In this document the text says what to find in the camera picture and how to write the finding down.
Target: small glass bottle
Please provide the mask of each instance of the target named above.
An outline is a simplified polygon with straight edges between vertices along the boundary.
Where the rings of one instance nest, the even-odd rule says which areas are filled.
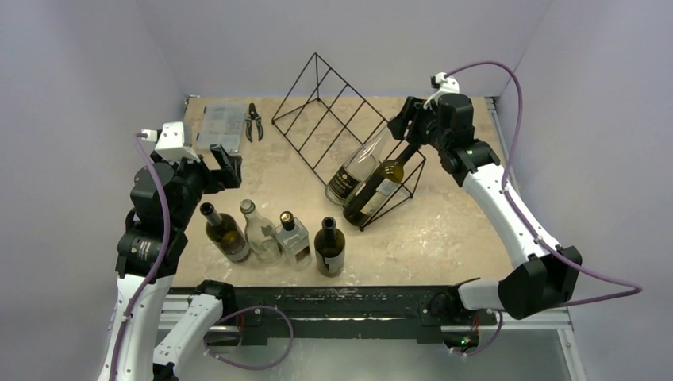
[[[280,249],[295,270],[301,270],[311,263],[309,231],[290,212],[280,214],[280,225],[275,227]]]
[[[235,264],[250,257],[250,246],[245,242],[236,220],[228,214],[218,213],[210,202],[204,202],[199,208],[206,217],[206,235],[228,260]]]
[[[332,217],[322,220],[322,229],[315,236],[317,270],[324,276],[337,276],[344,270],[346,237],[337,229]]]
[[[264,264],[275,262],[280,258],[280,247],[271,220],[260,216],[252,200],[241,201],[240,211],[245,216],[245,239],[252,252]]]

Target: pliers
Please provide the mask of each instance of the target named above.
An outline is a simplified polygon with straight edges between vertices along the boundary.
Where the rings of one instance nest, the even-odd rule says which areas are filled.
[[[252,143],[252,121],[255,121],[257,126],[257,134],[260,136],[258,141],[264,137],[264,128],[262,127],[262,117],[257,113],[255,103],[250,103],[248,106],[248,115],[245,116],[245,137]]]

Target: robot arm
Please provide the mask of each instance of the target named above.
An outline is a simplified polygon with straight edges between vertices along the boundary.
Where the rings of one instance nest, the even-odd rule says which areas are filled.
[[[166,347],[175,347],[163,353],[155,351],[163,302],[177,271],[179,257],[187,245],[184,231],[204,194],[240,186],[241,159],[228,156],[221,146],[211,146],[210,151],[221,169],[210,170],[202,157],[188,147],[189,139],[182,122],[164,124],[161,131],[144,130],[143,134],[145,140],[156,142],[151,158],[167,199],[170,236],[156,275],[133,304],[131,316],[126,317],[124,311],[150,274],[163,240],[163,213],[158,190],[144,167],[135,175],[135,186],[131,190],[134,207],[126,217],[126,232],[117,245],[118,304],[99,381],[110,379],[112,371],[117,372],[116,379],[120,381],[171,379],[177,361],[189,356],[196,348],[194,340],[203,337],[193,335],[205,334],[205,329],[220,319],[224,310],[229,311],[224,308],[222,296],[228,299],[229,309],[236,308],[232,291],[219,292],[225,290],[226,285],[218,283],[214,288],[203,285],[206,288],[202,292],[197,289],[202,295],[197,297],[198,303],[191,311],[194,314],[186,314],[179,329],[165,340]],[[120,331],[123,331],[120,335],[123,339],[117,340]],[[115,355],[117,366],[113,369]]]
[[[444,76],[440,73],[433,77],[434,87],[437,78]],[[431,145],[437,150],[442,168],[479,204],[495,227],[514,267],[499,282],[478,279],[460,285],[455,295],[457,306],[453,309],[491,308],[522,319],[568,301],[578,272],[551,256],[537,242],[544,238],[562,256],[577,264],[582,263],[579,252],[572,246],[561,246],[537,222],[518,194],[509,190],[523,216],[537,227],[536,236],[515,213],[502,191],[504,169],[499,158],[486,142],[475,139],[474,110],[469,97],[450,90],[438,91],[433,97],[407,98],[388,128],[395,139]]]

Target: plastic storage box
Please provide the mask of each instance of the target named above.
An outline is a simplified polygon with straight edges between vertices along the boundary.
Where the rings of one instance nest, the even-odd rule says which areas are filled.
[[[238,101],[215,101],[206,106],[201,132],[196,138],[200,149],[220,144],[227,153],[238,153],[248,105]]]

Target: clear glass bottle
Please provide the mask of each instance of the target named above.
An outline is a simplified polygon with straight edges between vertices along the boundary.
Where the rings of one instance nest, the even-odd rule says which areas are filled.
[[[290,260],[294,269],[301,270],[311,263],[309,231],[290,212],[280,214],[280,225],[275,227],[281,252]]]
[[[387,126],[353,152],[329,180],[325,196],[329,201],[342,206],[351,193],[358,188],[379,166],[383,147],[392,137]]]
[[[206,217],[206,235],[220,249],[222,254],[235,264],[250,257],[250,245],[245,242],[236,220],[228,214],[218,213],[210,202],[204,202],[199,208]]]
[[[275,262],[281,255],[271,220],[257,212],[252,200],[241,201],[240,211],[245,216],[245,240],[248,241],[252,252],[264,264]]]
[[[337,276],[344,270],[346,237],[337,229],[332,217],[322,220],[322,229],[313,242],[316,249],[317,270],[324,276]]]

